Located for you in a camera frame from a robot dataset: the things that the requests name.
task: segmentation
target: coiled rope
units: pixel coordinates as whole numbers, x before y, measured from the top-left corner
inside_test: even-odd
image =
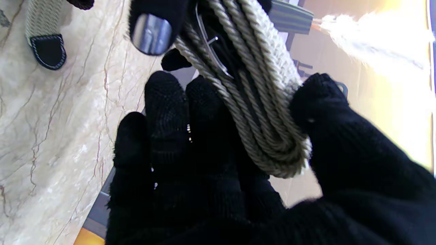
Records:
[[[205,2],[246,66],[247,72],[238,71],[243,91],[215,65],[192,24],[186,23],[184,31],[197,51],[181,37],[176,40],[176,48],[218,88],[253,162],[276,177],[300,174],[307,166],[311,144],[288,109],[302,81],[283,40],[257,0]]]

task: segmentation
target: metal thumb tip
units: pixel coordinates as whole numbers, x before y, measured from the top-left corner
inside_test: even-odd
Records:
[[[171,32],[167,20],[152,14],[142,14],[136,21],[132,43],[144,54],[161,55],[169,48]]]

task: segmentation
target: white stitching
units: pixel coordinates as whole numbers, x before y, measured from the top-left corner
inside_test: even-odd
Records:
[[[44,61],[42,61],[41,58],[39,57],[38,51],[36,50],[36,47],[35,47],[35,40],[47,40],[47,39],[50,40],[50,39],[55,39],[55,38],[59,38],[59,40],[61,41],[62,58],[61,58],[61,61],[59,63],[57,63],[57,65],[52,66],[52,65],[48,65],[48,64],[44,63]],[[32,47],[33,47],[33,50],[35,52],[36,58],[39,61],[41,61],[42,64],[44,64],[44,65],[46,65],[46,66],[48,66],[50,68],[53,68],[53,69],[57,69],[57,68],[59,68],[60,66],[62,66],[64,64],[64,61],[65,61],[65,49],[64,49],[64,42],[62,41],[62,38],[60,36],[31,37],[30,41],[32,42]]]

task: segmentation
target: marble surface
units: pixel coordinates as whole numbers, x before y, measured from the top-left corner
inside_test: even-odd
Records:
[[[160,60],[126,38],[127,0],[65,2],[68,58],[49,71],[25,40],[27,5],[0,1],[0,242],[73,244],[112,167],[118,122],[142,110]]]

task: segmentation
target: beige rope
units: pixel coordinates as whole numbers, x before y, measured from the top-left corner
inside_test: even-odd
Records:
[[[59,34],[61,8],[64,0],[30,0],[26,20],[26,37]]]
[[[248,73],[239,71],[239,75],[249,104],[232,79],[214,65],[190,24],[185,24],[184,30],[204,60],[180,37],[176,40],[176,48],[218,88],[254,163],[276,177],[299,174],[307,166],[311,145],[294,124],[288,109],[302,81],[283,40],[257,0],[206,1],[246,65]],[[252,92],[249,77],[254,81],[257,93]]]

